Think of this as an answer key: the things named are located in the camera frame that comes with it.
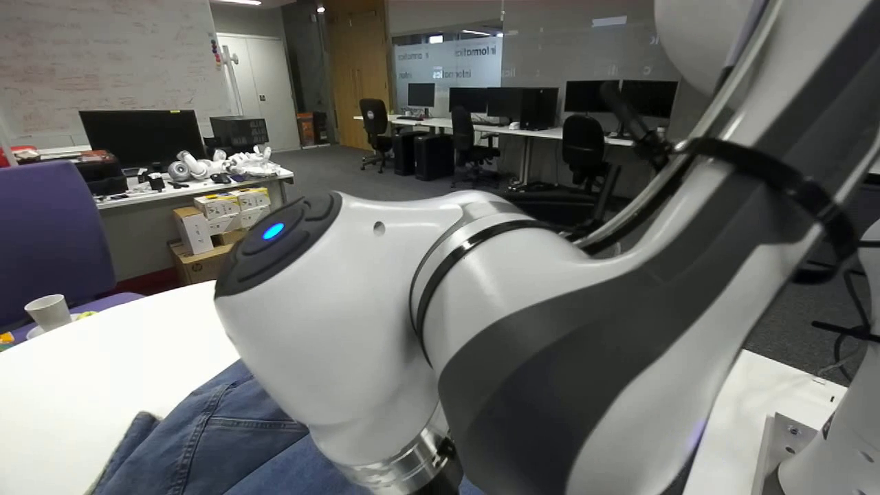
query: robotic arm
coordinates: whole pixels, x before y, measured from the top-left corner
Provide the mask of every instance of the robotic arm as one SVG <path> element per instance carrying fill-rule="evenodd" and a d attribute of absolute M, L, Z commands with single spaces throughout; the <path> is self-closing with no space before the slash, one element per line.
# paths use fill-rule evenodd
<path fill-rule="evenodd" d="M 683 33 L 662 23 L 673 3 L 657 0 L 662 40 Z M 746 21 L 742 0 L 724 5 Z M 672 58 L 701 85 L 698 58 Z M 878 81 L 880 3 L 776 0 L 695 136 L 774 154 L 844 202 L 878 161 Z M 430 487 L 448 467 L 445 440 L 488 492 L 662 492 L 820 235 L 763 181 L 708 161 L 614 258 L 484 194 L 327 197 L 239 242 L 217 311 L 270 396 L 374 492 Z M 822 467 L 831 492 L 848 492 L 834 485 L 853 478 L 848 465 Z M 820 492 L 798 485 L 809 473 L 792 462 L 785 487 Z M 878 491 L 878 473 L 862 491 Z"/>

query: paper cup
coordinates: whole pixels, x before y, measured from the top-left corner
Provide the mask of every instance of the paper cup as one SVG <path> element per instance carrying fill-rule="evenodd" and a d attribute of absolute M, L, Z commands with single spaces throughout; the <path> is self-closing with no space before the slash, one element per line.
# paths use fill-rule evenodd
<path fill-rule="evenodd" d="M 42 331 L 53 331 L 71 323 L 71 311 L 66 308 L 64 296 L 31 301 L 24 311 Z"/>

